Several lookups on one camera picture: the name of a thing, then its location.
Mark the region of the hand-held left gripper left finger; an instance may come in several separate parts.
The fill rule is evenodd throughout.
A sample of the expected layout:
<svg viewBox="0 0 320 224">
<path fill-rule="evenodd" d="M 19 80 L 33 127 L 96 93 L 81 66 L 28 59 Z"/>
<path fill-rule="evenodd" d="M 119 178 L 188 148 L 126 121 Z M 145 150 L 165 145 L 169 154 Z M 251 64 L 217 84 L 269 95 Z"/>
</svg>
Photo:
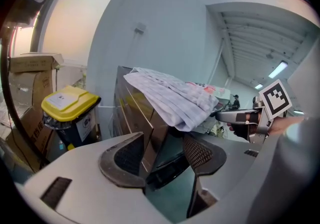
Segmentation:
<svg viewBox="0 0 320 224">
<path fill-rule="evenodd" d="M 100 171 L 102 153 L 133 137 L 118 136 L 68 151 L 23 185 L 23 199 L 46 223 L 168 223 L 141 189 L 118 187 Z M 58 177 L 71 182 L 51 208 L 41 197 Z"/>
</svg>

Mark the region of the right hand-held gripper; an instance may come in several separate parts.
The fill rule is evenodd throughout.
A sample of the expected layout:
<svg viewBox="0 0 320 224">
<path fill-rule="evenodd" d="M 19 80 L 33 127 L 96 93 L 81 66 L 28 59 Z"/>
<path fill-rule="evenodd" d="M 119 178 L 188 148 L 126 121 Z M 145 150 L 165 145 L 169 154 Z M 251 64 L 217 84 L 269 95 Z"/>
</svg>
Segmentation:
<svg viewBox="0 0 320 224">
<path fill-rule="evenodd" d="M 255 133 L 249 135 L 249 142 L 263 144 L 274 119 L 288 110 L 292 103 L 279 79 L 262 89 L 252 101 L 252 109 L 219 111 L 215 114 L 215 118 L 217 121 L 230 124 L 257 125 Z M 258 114 L 258 117 L 250 121 L 250 115 L 253 113 Z"/>
</svg>

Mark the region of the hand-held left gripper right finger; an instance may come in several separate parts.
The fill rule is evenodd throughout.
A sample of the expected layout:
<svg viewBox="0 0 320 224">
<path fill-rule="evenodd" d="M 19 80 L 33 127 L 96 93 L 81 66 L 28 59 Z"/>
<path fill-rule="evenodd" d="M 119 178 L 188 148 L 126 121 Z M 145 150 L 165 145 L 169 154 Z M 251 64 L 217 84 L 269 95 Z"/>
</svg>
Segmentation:
<svg viewBox="0 0 320 224">
<path fill-rule="evenodd" d="M 205 134 L 185 134 L 183 150 L 195 174 L 197 188 L 217 200 L 244 177 L 261 150 L 260 145 Z"/>
</svg>

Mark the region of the person's right hand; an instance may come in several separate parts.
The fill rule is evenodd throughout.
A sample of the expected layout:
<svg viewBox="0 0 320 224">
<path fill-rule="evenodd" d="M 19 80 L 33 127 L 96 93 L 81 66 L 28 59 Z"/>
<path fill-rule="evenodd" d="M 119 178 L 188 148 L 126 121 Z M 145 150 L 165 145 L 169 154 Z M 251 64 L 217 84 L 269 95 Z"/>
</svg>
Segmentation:
<svg viewBox="0 0 320 224">
<path fill-rule="evenodd" d="M 245 119 L 248 122 L 252 122 L 252 124 L 227 123 L 227 126 L 229 127 L 230 131 L 233 131 L 234 135 L 248 140 L 249 135 L 255 134 L 260 118 L 260 113 L 247 113 Z"/>
</svg>

